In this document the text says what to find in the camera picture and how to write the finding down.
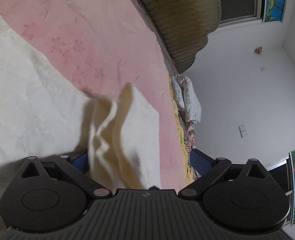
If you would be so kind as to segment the cream white pants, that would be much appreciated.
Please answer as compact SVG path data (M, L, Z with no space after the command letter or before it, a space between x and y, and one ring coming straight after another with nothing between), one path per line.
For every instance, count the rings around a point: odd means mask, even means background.
M0 198L24 158L73 150L111 191L161 185L159 114L138 88L88 97L0 16Z

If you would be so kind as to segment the white wall switch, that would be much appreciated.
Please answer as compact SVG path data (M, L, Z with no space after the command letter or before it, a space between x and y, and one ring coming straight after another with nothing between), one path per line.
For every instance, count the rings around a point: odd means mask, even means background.
M241 138L244 138L244 137L247 137L248 136L248 133L247 133L247 130L246 130L246 126L245 125L240 125L239 126L239 132L240 132Z

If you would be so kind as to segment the pink bed sheet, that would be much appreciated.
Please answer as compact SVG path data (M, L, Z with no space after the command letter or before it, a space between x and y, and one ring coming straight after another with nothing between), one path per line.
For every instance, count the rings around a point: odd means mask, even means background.
M118 96L134 83L159 113L162 187L185 187L169 73L131 0L0 0L0 15L88 95Z

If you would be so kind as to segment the white patterned pillow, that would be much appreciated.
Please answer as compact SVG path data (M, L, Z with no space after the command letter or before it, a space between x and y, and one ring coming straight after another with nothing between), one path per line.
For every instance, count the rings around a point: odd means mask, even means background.
M183 114L188 131L195 130L201 123L202 108L192 81L185 75L171 76L170 80L178 111Z

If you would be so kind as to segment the dark window with frame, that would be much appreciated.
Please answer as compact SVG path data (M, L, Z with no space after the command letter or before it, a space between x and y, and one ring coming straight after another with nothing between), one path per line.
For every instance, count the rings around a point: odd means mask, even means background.
M261 20L263 5L263 0L221 0L220 26Z

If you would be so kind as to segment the olive green padded headboard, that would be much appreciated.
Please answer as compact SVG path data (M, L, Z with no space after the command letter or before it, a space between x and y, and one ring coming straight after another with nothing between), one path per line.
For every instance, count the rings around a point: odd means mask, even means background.
M188 70L221 21L221 0L141 0L179 73Z

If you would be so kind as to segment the blue floral curtain upper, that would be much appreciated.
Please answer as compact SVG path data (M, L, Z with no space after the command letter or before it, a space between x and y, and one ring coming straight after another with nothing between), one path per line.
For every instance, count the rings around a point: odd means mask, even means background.
M264 22L281 22L285 9L285 0L266 0Z

